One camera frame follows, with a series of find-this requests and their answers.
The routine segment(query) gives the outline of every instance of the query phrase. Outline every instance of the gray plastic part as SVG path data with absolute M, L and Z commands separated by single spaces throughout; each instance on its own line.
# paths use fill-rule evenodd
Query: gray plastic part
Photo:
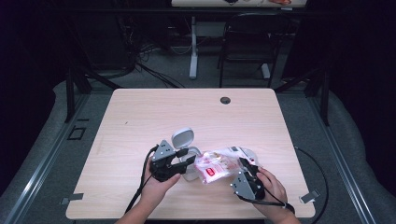
M 188 158 L 191 158 L 193 156 L 199 156 L 201 155 L 201 152 L 199 151 L 198 148 L 196 147 L 189 147 L 189 153 L 187 155 L 180 157 L 180 161 L 186 161 Z M 190 164 L 187 166 L 186 169 L 186 174 L 183 175 L 184 179 L 187 181 L 192 181 L 196 178 L 198 178 L 198 173 L 195 170 L 194 164 Z
M 69 196 L 69 201 L 75 201 L 75 200 L 82 200 L 82 197 L 84 196 L 83 193 L 78 193 L 78 194 L 71 194 Z
M 172 144 L 177 149 L 188 147 L 193 140 L 194 132 L 191 128 L 180 129 L 172 135 Z
M 242 172 L 239 172 L 238 176 L 233 180 L 231 187 L 233 188 L 233 192 L 236 195 L 239 195 L 243 198 L 250 200 L 256 199 L 253 190 L 250 188 L 250 185 L 248 184 L 248 180 L 245 177 L 245 174 Z
M 166 140 L 162 140 L 152 157 L 152 161 L 158 161 L 175 154 L 175 150 L 169 145 L 169 143 L 166 142 Z
M 320 196 L 319 192 L 317 190 L 312 190 L 311 192 L 305 194 L 303 197 L 300 197 L 300 201 L 302 203 L 309 203 L 309 202 L 314 202 L 315 199 Z

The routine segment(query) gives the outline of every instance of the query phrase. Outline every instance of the black cable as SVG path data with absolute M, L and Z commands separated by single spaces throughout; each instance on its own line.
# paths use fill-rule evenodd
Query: black cable
M 162 82 L 165 84 L 165 86 L 166 86 L 166 85 L 169 85 L 169 86 L 171 86 L 171 87 L 173 87 L 173 88 L 180 88 L 180 87 L 181 87 L 181 88 L 186 88 L 183 84 L 181 84 L 180 82 L 178 82 L 178 81 L 175 80 L 174 78 L 169 77 L 169 76 L 166 75 L 166 74 L 162 74 L 162 73 L 156 72 L 156 71 L 154 71 L 154 70 L 152 70 L 152 69 L 146 67 L 146 66 L 143 65 L 142 63 L 136 62 L 136 65 L 139 65 L 142 69 L 144 69 L 145 71 L 147 71 L 149 74 L 151 74 L 152 76 L 158 78 L 160 81 L 162 81 Z
M 142 193 L 143 187 L 146 186 L 146 184 L 148 183 L 148 181 L 151 179 L 152 175 L 146 180 L 145 182 L 145 173 L 146 173 L 146 167 L 147 167 L 147 163 L 149 160 L 149 155 L 152 152 L 155 152 L 158 148 L 158 145 L 154 148 L 152 148 L 149 152 L 148 155 L 146 156 L 145 159 L 145 163 L 143 164 L 143 171 L 142 171 L 142 176 L 140 177 L 140 185 L 139 188 L 137 189 L 136 193 L 134 194 L 134 197 L 132 198 L 132 200 L 129 202 L 128 207 L 125 210 L 125 213 L 127 213 L 129 210 L 131 210 L 131 208 L 134 206 L 134 203 L 136 202 L 137 198 L 139 197 L 139 195 Z
M 320 213 L 318 214 L 318 216 L 317 216 L 317 217 L 314 219 L 314 221 L 312 222 L 312 223 L 317 223 L 318 220 L 319 220 L 319 219 L 321 218 L 321 216 L 323 215 L 324 211 L 326 210 L 326 207 L 327 207 L 327 204 L 328 204 L 328 201 L 329 201 L 329 184 L 328 184 L 328 182 L 327 182 L 326 175 L 324 174 L 324 171 L 323 171 L 323 169 L 321 168 L 321 166 L 319 165 L 318 161 L 315 160 L 315 158 L 312 157 L 311 155 L 309 155 L 307 152 L 305 152 L 304 150 L 300 149 L 299 147 L 294 147 L 294 149 L 296 149 L 296 150 L 298 150 L 298 151 L 300 151 L 300 152 L 303 152 L 308 158 L 310 158 L 310 159 L 317 165 L 317 167 L 318 167 L 319 170 L 321 171 L 322 176 L 323 176 L 323 179 L 324 179 L 324 183 L 325 183 L 325 186 L 326 186 L 326 198 L 325 198 L 325 200 L 324 200 L 324 204 L 323 204 L 322 210 L 320 211 Z
M 146 44 L 143 46 L 138 54 L 138 59 L 140 62 L 148 62 L 149 61 L 149 54 L 154 50 L 152 44 Z
M 250 200 L 250 199 L 246 199 L 244 197 L 241 197 L 239 195 L 238 198 L 242 201 L 245 201 L 247 203 L 256 203 L 256 204 L 263 204 L 263 205 L 272 205 L 272 206 L 279 206 L 282 208 L 286 208 L 289 209 L 293 214 L 295 214 L 295 209 L 294 207 L 289 204 L 289 203 L 283 203 L 282 201 L 280 201 L 277 197 L 275 197 L 268 189 L 264 188 L 267 192 L 269 192 L 271 194 L 271 196 L 273 196 L 277 201 L 279 201 L 279 203 L 270 203 L 270 202 L 265 202 L 265 201 L 259 201 L 259 200 Z
M 264 189 L 265 189 L 265 191 L 267 191 L 267 193 L 269 193 L 271 196 L 273 196 L 273 198 L 275 198 L 278 202 L 283 203 L 273 193 L 271 193 L 271 191 L 269 191 L 267 188 L 264 188 Z
M 117 77 L 125 77 L 126 75 L 128 75 L 128 74 L 130 74 L 131 72 L 133 72 L 134 71 L 134 69 L 133 68 L 125 68 L 125 69 L 122 69 L 122 71 L 119 71 L 118 73 L 116 73 L 116 74 L 111 74 L 111 75 L 103 75 L 103 74 L 99 74 L 101 77 L 104 77 L 104 78 L 106 78 L 106 79 L 113 79 L 113 78 L 117 78 Z

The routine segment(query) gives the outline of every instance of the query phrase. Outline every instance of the hand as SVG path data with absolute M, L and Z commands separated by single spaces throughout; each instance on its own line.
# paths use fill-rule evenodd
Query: hand
M 151 176 L 149 165 L 151 157 L 148 159 L 145 170 L 145 187 L 142 189 L 139 202 L 127 212 L 117 223 L 143 224 L 154 209 L 160 204 L 166 191 L 172 188 L 180 179 L 180 174 L 176 174 L 164 182 L 160 182 Z
M 288 5 L 291 3 L 291 0 L 270 0 L 272 3 L 278 3 L 282 6 Z
M 264 184 L 265 188 L 268 189 L 275 197 L 280 201 L 286 203 L 288 196 L 283 185 L 276 179 L 276 177 L 269 171 L 259 167 L 257 177 Z M 264 201 L 270 203 L 279 203 L 277 199 L 271 196 L 269 193 L 265 194 Z M 280 206 L 264 205 L 264 204 L 253 204 L 263 215 L 271 219 L 274 223 L 300 223 L 296 216 L 289 210 Z
M 148 159 L 148 163 L 146 164 L 145 171 L 145 182 L 148 180 L 145 187 L 142 190 L 142 196 L 140 198 L 141 202 L 148 203 L 151 206 L 157 207 L 158 204 L 163 200 L 166 191 L 172 188 L 176 182 L 180 179 L 181 175 L 176 174 L 169 178 L 164 182 L 160 182 L 156 180 L 153 176 L 151 176 L 151 172 L 149 171 L 149 165 L 151 163 L 152 157 Z

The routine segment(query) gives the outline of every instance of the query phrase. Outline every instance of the white object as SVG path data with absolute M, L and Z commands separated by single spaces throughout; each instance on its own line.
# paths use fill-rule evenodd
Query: white object
M 180 162 L 186 161 L 190 157 L 201 155 L 201 152 L 197 147 L 189 147 L 189 145 L 192 143 L 193 140 L 194 140 L 194 132 L 192 131 L 191 128 L 180 129 L 172 135 L 172 144 L 174 148 L 189 149 L 187 155 L 179 158 Z M 187 181 L 192 181 L 198 178 L 198 174 L 193 164 L 187 166 L 186 174 L 184 174 L 183 177 Z
M 191 64 L 190 64 L 190 78 L 197 78 L 197 67 L 198 67 L 198 54 L 197 54 L 197 36 L 195 33 L 195 17 L 191 18 Z
M 211 151 L 217 152 L 224 156 L 233 157 L 236 159 L 244 158 L 244 159 L 247 159 L 248 162 L 252 165 L 257 165 L 257 166 L 260 165 L 256 153 L 254 153 L 252 150 L 245 148 L 245 147 L 226 147 L 226 148 L 215 149 L 215 150 L 211 150 Z
M 270 69 L 268 68 L 268 63 L 264 63 L 262 65 L 262 77 L 263 78 L 270 78 L 271 73 L 270 73 Z

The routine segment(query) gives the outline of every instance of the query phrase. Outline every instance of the person's right hand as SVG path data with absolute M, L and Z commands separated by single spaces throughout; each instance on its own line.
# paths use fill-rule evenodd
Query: person's right hand
M 149 170 L 152 157 L 148 158 L 148 163 L 146 164 L 145 171 L 145 182 L 146 185 L 142 189 L 142 195 L 139 202 L 148 203 L 154 209 L 163 200 L 163 197 L 170 188 L 172 188 L 176 182 L 180 179 L 181 175 L 176 174 L 166 181 L 160 182 L 151 176 L 151 171 Z
M 288 202 L 288 196 L 283 185 L 276 179 L 276 177 L 269 171 L 259 167 L 257 177 L 264 184 L 264 187 L 268 189 L 275 197 L 277 197 L 283 203 Z M 263 199 L 265 202 L 279 203 L 277 199 L 271 196 L 269 193 L 265 194 Z M 281 206 L 264 205 L 264 204 L 253 204 L 263 215 L 271 219 L 275 224 L 280 223 L 300 223 L 297 217 L 289 210 Z

